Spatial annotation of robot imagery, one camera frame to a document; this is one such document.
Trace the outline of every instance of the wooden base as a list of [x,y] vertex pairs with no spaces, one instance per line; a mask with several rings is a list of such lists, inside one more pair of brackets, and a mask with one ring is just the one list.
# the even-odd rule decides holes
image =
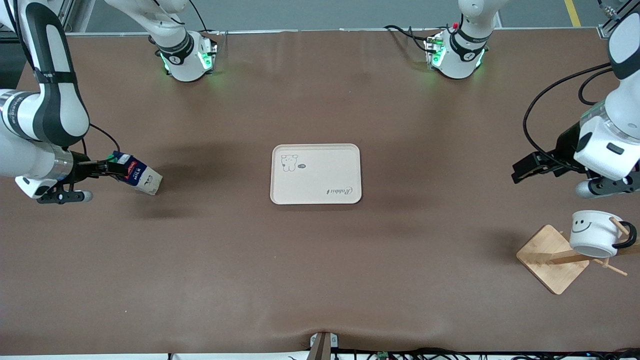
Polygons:
[[560,295],[589,266],[589,260],[551,264],[551,256],[571,250],[564,236],[553,226],[545,225],[516,254],[535,277],[552,293]]

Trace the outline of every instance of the white tray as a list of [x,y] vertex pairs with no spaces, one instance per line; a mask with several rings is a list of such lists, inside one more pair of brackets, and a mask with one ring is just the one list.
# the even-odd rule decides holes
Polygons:
[[355,204],[361,197],[360,149],[352,143],[273,149],[271,201],[275,204]]

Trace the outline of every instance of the brown table surface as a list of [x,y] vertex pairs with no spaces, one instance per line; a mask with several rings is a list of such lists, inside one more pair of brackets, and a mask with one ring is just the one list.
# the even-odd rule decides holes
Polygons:
[[[89,179],[77,187],[91,203],[42,206],[2,180],[0,353],[287,351],[317,331],[374,350],[640,345],[639,259],[612,261],[628,277],[591,266],[557,296],[515,257],[574,211],[640,215],[637,195],[578,198],[578,174],[509,176],[532,151],[529,102],[607,61],[605,42],[594,29],[498,31],[484,65],[454,81],[395,36],[232,35],[217,74],[195,83],[165,76],[145,37],[71,38],[92,122],[164,181],[149,197]],[[542,146],[586,110],[580,82],[532,114]],[[603,76],[586,96],[615,86]],[[112,148],[86,139],[94,158]],[[357,144],[360,203],[271,203],[283,143]]]

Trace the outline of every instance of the gray floor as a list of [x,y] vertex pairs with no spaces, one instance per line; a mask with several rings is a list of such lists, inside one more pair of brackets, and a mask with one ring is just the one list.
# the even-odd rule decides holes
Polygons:
[[[83,0],[85,6],[92,0]],[[402,27],[434,28],[459,19],[455,0],[193,0],[207,27],[215,30],[339,29]],[[596,0],[573,0],[583,26],[606,20]],[[618,0],[605,0],[618,7]],[[188,29],[202,25],[192,7],[180,19]],[[500,11],[502,26],[547,28],[572,26],[564,0],[513,0]],[[74,29],[89,33],[143,31],[128,16],[95,0],[84,19],[75,19]],[[15,44],[0,44],[0,88],[13,88],[25,59]]]

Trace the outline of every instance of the black mug handle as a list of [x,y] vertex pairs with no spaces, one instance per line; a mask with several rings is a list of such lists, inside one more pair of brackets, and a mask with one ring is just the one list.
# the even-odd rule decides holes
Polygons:
[[631,245],[635,244],[636,238],[638,236],[638,231],[633,224],[628,221],[621,221],[620,224],[629,228],[629,239],[627,239],[623,243],[611,245],[614,247],[614,249],[624,249],[625,247],[630,247]]

